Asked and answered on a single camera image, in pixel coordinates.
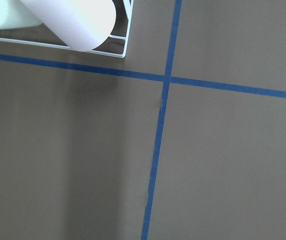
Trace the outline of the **pale green plastic cup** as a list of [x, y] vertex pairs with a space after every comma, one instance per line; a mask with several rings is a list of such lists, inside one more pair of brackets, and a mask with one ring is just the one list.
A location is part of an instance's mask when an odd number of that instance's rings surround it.
[[42, 24], [20, 0], [0, 0], [0, 30], [35, 27]]

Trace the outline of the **pink plastic cup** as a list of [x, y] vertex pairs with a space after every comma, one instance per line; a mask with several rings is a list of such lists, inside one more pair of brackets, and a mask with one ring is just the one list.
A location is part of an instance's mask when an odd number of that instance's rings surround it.
[[23, 0], [22, 3], [68, 47], [79, 52], [99, 47], [116, 22], [112, 0]]

